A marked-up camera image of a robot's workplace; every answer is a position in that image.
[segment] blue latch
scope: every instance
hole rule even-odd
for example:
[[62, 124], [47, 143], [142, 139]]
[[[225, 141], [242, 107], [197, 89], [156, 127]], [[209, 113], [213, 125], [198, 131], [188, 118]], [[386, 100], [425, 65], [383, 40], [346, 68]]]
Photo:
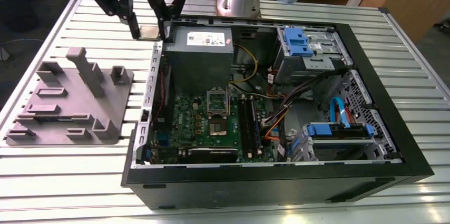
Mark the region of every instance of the blue latch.
[[329, 124], [313, 124], [307, 126], [309, 135], [333, 135]]
[[375, 135], [375, 131], [374, 131], [374, 127], [373, 125], [366, 125], [366, 130], [367, 130], [367, 133], [369, 133], [369, 136], [373, 137]]
[[301, 28], [285, 28], [285, 38], [291, 56], [311, 57], [314, 55], [309, 47], [309, 38]]

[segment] cable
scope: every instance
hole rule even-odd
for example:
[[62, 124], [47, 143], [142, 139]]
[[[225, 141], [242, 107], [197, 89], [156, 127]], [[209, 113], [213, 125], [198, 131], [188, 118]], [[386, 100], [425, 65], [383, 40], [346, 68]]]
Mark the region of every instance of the cable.
[[283, 94], [282, 94], [282, 95], [273, 95], [273, 94], [270, 93], [270, 88], [273, 88], [273, 85], [274, 85], [274, 84], [271, 84], [271, 83], [267, 85], [267, 96], [274, 96], [274, 97], [281, 96], [282, 98], [286, 98], [286, 95], [283, 95]]
[[246, 51], [246, 53], [253, 57], [254, 59], [254, 62], [255, 62], [255, 68], [254, 68], [254, 72], [253, 74], [250, 75], [250, 77], [242, 79], [242, 80], [237, 80], [237, 81], [231, 81], [230, 83], [243, 83], [246, 82], [249, 79], [251, 79], [255, 75], [257, 75], [257, 72], [258, 72], [258, 60], [257, 60], [257, 57], [255, 55], [251, 53], [251, 51], [245, 48], [243, 46], [238, 45], [238, 44], [234, 44], [237, 47], [239, 47], [243, 51]]
[[[339, 106], [341, 120], [337, 120], [337, 114], [334, 113], [337, 105]], [[345, 127], [350, 128], [350, 123], [346, 116], [346, 105], [343, 104], [342, 98], [339, 98], [338, 96], [334, 96], [330, 101], [330, 120], [331, 122], [341, 121], [345, 124]]]
[[270, 130], [267, 131], [265, 138], [269, 137], [271, 131], [274, 130], [275, 126], [279, 124], [279, 122], [282, 121], [283, 117], [287, 115], [287, 111], [283, 113], [283, 115], [281, 116], [281, 118], [277, 120], [277, 122], [274, 123], [273, 127], [270, 128]]
[[4, 64], [7, 64], [7, 60], [3, 58], [3, 47], [0, 46], [0, 59]]
[[39, 40], [36, 38], [20, 38], [18, 40], [12, 40], [12, 41], [7, 41], [7, 42], [2, 43], [0, 44], [0, 59], [2, 59], [2, 62], [4, 64], [10, 63], [10, 59], [12, 58], [12, 56], [10, 55], [10, 58], [7, 60], [3, 58], [3, 46], [10, 44], [10, 43], [18, 42], [18, 41], [40, 41], [40, 42], [44, 42], [43, 40]]
[[[242, 73], [243, 78], [247, 78], [246, 71]], [[258, 92], [255, 86], [253, 85], [251, 81], [246, 81], [249, 84], [250, 88], [253, 89], [254, 92]]]
[[16, 42], [16, 41], [40, 41], [40, 42], [44, 42], [43, 40], [39, 40], [36, 38], [20, 38], [18, 40], [12, 40], [12, 41], [7, 41], [6, 43], [2, 43], [0, 46], [4, 46], [12, 42]]
[[261, 96], [261, 97], [263, 97], [265, 99], [278, 99], [278, 98], [274, 98], [274, 97], [271, 97], [271, 96], [265, 96], [265, 95], [261, 95], [261, 94], [258, 94], [258, 93], [247, 92], [247, 91], [245, 91], [237, 84], [234, 84], [234, 83], [230, 83], [230, 84], [237, 88], [237, 90], [239, 90], [242, 93], [245, 93], [245, 94], [247, 94], [247, 95]]
[[163, 106], [164, 106], [164, 98], [166, 98], [166, 94], [164, 94], [164, 73], [163, 73], [163, 70], [162, 70], [162, 105], [160, 105], [160, 108], [158, 110], [158, 114], [152, 120], [152, 123], [155, 123], [156, 119], [158, 119], [158, 116], [160, 115], [160, 112], [162, 112], [162, 109], [163, 109]]

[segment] metal workbench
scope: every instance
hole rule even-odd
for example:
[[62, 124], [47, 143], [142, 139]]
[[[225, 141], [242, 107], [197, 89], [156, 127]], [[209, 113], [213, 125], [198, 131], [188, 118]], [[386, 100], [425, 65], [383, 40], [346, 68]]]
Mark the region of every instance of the metal workbench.
[[[116, 16], [104, 14], [94, 0], [71, 0], [2, 110], [0, 139], [35, 88], [40, 61], [74, 67], [64, 57], [70, 46], [86, 47], [90, 61], [102, 68], [124, 65], [135, 72], [123, 139], [116, 145], [84, 148], [11, 148], [2, 140], [0, 221], [450, 222], [450, 92], [390, 14], [375, 8], [269, 1], [261, 3], [261, 10], [263, 18], [350, 24], [436, 175], [351, 203], [151, 211], [131, 190], [120, 187], [120, 178], [154, 43], [134, 41], [128, 27]], [[136, 1], [135, 12], [140, 24], [156, 24], [146, 1]], [[214, 15], [214, 0], [187, 0], [183, 12]]]

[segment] orange wire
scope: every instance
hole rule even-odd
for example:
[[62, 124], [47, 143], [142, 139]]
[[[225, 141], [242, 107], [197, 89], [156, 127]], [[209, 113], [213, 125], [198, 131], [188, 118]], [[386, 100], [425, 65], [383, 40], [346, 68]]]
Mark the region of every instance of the orange wire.
[[283, 117], [287, 115], [287, 111], [283, 113], [283, 115], [279, 117], [279, 119], [277, 120], [277, 122], [274, 123], [271, 129], [267, 131], [266, 135], [265, 135], [265, 138], [269, 137], [271, 131], [274, 130], [275, 126], [279, 124], [279, 122], [282, 121]]

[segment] black cable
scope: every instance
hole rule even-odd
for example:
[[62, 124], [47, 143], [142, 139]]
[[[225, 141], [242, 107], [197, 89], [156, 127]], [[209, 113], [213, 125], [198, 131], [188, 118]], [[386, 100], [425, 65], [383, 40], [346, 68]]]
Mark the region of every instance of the black cable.
[[277, 155], [277, 161], [278, 162], [286, 162], [287, 158], [287, 139], [286, 139], [286, 132], [285, 132], [285, 118], [281, 120], [278, 124], [279, 129], [279, 139], [281, 139], [281, 146], [285, 149], [285, 155], [278, 154]]
[[[247, 73], [247, 71], [245, 71], [245, 72], [242, 73], [243, 79], [247, 78], [246, 73]], [[249, 86], [250, 86], [250, 88], [253, 89], [253, 91], [258, 93], [258, 90], [257, 90], [255, 86], [253, 85], [253, 83], [250, 82], [250, 80], [251, 80], [251, 79], [249, 79], [249, 80], [246, 81], [246, 83], [249, 84]]]

